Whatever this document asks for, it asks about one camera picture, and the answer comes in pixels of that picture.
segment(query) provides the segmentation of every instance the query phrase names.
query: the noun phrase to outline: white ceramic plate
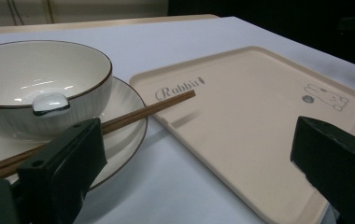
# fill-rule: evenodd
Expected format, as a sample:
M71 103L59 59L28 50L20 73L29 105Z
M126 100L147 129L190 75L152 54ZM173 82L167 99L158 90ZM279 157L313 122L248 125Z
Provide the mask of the white ceramic plate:
M102 122L143 108L145 104L137 92L125 82L113 77L112 91L107 107L99 117ZM92 183L92 189L116 174L137 152L146 135L148 120L142 119L104 136L107 165ZM0 139L0 160L14 156L37 144L9 142ZM16 175L8 178L17 180Z

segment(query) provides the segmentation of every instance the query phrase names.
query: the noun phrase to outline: bowl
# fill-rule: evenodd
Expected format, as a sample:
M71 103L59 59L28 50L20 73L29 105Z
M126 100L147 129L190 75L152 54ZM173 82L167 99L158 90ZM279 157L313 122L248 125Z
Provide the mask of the bowl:
M47 142L107 106L112 63L63 41L0 44L0 137Z

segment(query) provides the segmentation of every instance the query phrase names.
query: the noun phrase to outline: chopstick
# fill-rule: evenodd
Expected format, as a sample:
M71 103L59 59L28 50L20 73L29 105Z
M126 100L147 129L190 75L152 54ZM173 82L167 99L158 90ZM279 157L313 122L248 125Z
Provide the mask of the chopstick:
M195 96L194 91L187 91L181 93L177 96L171 97L169 99L163 100L154 105L145 106L141 109L138 109L134 112L128 113L121 117L106 121L102 123L102 134L108 134L114 132L122 127L125 127L131 123L134 123L138 120L144 119L147 116L160 112L172 105L176 105L185 100L188 100ZM7 158L5 160L0 161L0 178L5 178L16 173L18 166L23 163L26 159L31 157L34 153L40 150L43 146L35 147L28 151L22 152L16 156Z

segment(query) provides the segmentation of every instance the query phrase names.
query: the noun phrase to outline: beige tray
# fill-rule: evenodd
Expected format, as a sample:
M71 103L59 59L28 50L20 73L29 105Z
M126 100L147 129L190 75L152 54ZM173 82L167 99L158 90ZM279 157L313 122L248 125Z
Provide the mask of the beige tray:
M156 115L270 223L318 223L327 201L291 162L298 116L355 135L355 91L266 49L250 47L134 76L147 105L189 89Z

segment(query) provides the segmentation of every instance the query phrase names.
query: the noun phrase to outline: white table surface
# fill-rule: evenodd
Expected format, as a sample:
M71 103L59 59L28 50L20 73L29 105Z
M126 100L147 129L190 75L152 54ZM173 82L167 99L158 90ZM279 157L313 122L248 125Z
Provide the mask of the white table surface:
M237 18L0 34L0 43L62 40L100 49L113 75L135 74L246 46L272 50L355 90L355 65ZM263 223L155 119L132 160L89 192L76 223Z

